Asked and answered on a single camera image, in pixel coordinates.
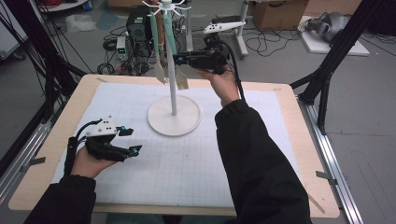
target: round white base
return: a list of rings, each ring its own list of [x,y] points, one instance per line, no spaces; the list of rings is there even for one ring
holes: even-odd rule
[[[148,123],[158,133],[181,136],[192,132],[201,121],[201,110],[192,99],[177,96],[177,114],[172,115],[171,97],[154,102],[148,110]]]

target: black metal pole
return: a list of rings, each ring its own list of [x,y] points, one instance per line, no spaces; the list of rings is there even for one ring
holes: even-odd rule
[[[362,0],[349,23],[346,25],[346,28],[335,40],[334,45],[318,70],[290,84],[293,89],[296,89],[309,83],[304,92],[299,94],[299,99],[308,105],[312,105],[315,98],[321,92],[318,126],[322,134],[326,134],[326,109],[332,75],[385,1],[386,0]]]

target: cardboard box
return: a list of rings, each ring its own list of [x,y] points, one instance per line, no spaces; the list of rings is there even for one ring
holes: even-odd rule
[[[261,2],[254,8],[253,23],[259,30],[296,30],[309,0]]]
[[[109,7],[143,6],[142,0],[107,0]]]
[[[320,16],[323,12],[338,11],[344,15],[353,15],[361,0],[310,0],[305,10],[307,16]]]

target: white device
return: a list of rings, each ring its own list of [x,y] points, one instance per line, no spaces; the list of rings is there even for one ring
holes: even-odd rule
[[[95,136],[103,136],[103,135],[110,135],[110,134],[116,134],[117,133],[117,127],[114,125],[113,118],[111,116],[108,116],[102,121],[100,121],[98,124],[93,126],[89,131],[85,133],[86,137],[95,137]]]
[[[221,31],[230,30],[239,26],[245,25],[245,21],[225,22],[225,23],[210,23],[205,29],[204,34],[216,33]]]
[[[117,53],[119,54],[120,61],[127,61],[129,57],[128,44],[126,42],[126,36],[117,37]]]

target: hand-mounted controller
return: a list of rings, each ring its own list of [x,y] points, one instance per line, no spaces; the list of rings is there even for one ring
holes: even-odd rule
[[[90,125],[95,126],[78,139],[82,131]],[[69,138],[66,160],[64,162],[64,175],[70,175],[76,158],[77,147],[83,141],[86,141],[85,147],[88,152],[97,160],[125,161],[127,158],[138,156],[142,146],[122,148],[110,144],[117,134],[119,136],[127,136],[133,132],[133,129],[126,129],[123,126],[116,127],[111,116],[85,124],[78,130],[75,137]]]
[[[175,63],[177,65],[188,64],[193,68],[213,70],[216,74],[223,74],[223,66],[229,59],[228,50],[222,47],[218,33],[208,34],[204,41],[206,48],[202,50],[173,55]]]

